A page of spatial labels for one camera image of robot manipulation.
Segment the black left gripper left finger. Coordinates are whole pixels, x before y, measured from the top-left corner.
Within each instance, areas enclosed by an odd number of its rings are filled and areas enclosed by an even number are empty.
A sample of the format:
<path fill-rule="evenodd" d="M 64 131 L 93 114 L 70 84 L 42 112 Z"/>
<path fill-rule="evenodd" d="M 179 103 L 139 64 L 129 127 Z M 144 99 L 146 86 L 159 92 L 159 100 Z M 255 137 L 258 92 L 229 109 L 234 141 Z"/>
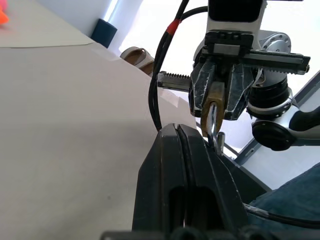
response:
<path fill-rule="evenodd" d="M 169 124 L 157 133 L 139 169 L 132 230 L 173 231 L 183 226 L 187 190 L 182 144 Z"/>

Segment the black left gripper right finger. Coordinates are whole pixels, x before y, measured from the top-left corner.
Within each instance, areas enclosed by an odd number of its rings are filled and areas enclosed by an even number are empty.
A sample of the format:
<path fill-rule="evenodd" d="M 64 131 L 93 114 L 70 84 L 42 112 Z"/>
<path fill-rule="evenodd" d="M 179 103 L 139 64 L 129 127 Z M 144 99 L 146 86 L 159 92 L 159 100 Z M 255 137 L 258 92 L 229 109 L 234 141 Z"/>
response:
<path fill-rule="evenodd" d="M 185 223 L 196 229 L 241 229 L 248 224 L 234 179 L 200 133 L 178 126 L 188 192 Z"/>

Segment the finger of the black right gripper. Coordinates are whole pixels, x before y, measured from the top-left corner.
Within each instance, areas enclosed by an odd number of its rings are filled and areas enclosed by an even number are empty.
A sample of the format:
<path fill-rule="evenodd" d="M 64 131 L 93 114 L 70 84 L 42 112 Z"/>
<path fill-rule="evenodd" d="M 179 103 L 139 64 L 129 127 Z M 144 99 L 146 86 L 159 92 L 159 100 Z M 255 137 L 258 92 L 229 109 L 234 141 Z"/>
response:
<path fill-rule="evenodd" d="M 208 91 L 214 80 L 216 65 L 210 60 L 199 62 L 191 72 L 191 84 L 189 89 L 190 113 L 200 118 Z"/>
<path fill-rule="evenodd" d="M 255 81 L 250 66 L 235 64 L 232 66 L 227 85 L 227 97 L 224 110 L 224 119 L 237 120 L 248 104 L 248 95 Z"/>

